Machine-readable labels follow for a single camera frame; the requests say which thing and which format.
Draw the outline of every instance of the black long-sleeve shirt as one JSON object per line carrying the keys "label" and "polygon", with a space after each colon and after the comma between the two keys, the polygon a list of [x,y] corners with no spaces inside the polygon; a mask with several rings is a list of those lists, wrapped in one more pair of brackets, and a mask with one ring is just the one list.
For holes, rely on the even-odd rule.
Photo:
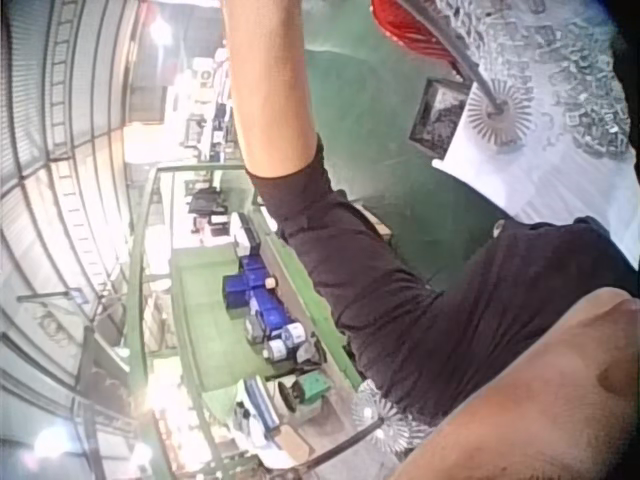
{"label": "black long-sleeve shirt", "polygon": [[344,193],[323,148],[303,170],[251,176],[269,213],[383,395],[435,423],[490,382],[576,301],[601,287],[638,296],[635,269],[586,222],[507,223],[446,291],[425,287]]}

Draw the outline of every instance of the green floor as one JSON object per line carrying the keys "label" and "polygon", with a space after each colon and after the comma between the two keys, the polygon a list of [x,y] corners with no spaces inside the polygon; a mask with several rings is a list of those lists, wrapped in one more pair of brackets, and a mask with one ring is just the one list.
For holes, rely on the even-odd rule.
{"label": "green floor", "polygon": [[196,381],[206,392],[274,369],[245,340],[244,321],[232,319],[222,299],[222,277],[238,272],[232,245],[174,250],[172,301],[181,347],[189,345]]}
{"label": "green floor", "polygon": [[447,69],[384,37],[367,0],[309,5],[316,7],[305,15],[314,117],[334,186],[363,200],[393,230],[399,255],[444,286],[503,216],[408,141],[427,78]]}

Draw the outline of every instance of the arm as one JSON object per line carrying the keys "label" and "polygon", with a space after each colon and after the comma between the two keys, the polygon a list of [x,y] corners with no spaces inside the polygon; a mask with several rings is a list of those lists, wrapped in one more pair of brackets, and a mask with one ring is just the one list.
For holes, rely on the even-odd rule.
{"label": "arm", "polygon": [[638,306],[611,288],[582,299],[394,478],[603,478],[637,422]]}
{"label": "arm", "polygon": [[316,133],[304,65],[300,0],[225,0],[231,91],[247,169],[297,172],[313,159]]}
{"label": "arm", "polygon": [[407,377],[398,357],[419,343],[410,332],[434,293],[331,186],[311,119],[300,0],[226,0],[225,23],[235,119],[256,190],[349,335],[359,369],[381,390],[397,389]]}

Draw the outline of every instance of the sleeve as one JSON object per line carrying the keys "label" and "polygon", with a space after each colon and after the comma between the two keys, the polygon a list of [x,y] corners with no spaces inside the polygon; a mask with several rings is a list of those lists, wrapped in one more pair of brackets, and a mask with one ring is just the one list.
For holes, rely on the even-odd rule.
{"label": "sleeve", "polygon": [[318,142],[314,160],[280,178],[249,174],[287,243],[351,341],[358,367],[385,389],[399,349],[439,295],[396,258],[369,220],[334,191]]}

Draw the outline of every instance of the ceiling light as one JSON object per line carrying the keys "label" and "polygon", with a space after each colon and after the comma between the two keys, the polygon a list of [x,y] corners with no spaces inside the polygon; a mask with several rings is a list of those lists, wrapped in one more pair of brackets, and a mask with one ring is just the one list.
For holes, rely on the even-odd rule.
{"label": "ceiling light", "polygon": [[50,427],[38,435],[33,451],[39,458],[56,458],[69,449],[69,438],[62,427]]}
{"label": "ceiling light", "polygon": [[149,464],[152,456],[153,452],[148,445],[145,445],[144,443],[136,443],[136,446],[133,447],[133,452],[131,453],[131,463],[137,467],[142,467]]}
{"label": "ceiling light", "polygon": [[151,24],[149,33],[151,33],[151,38],[158,46],[164,47],[173,43],[171,27],[161,17],[157,17]]}

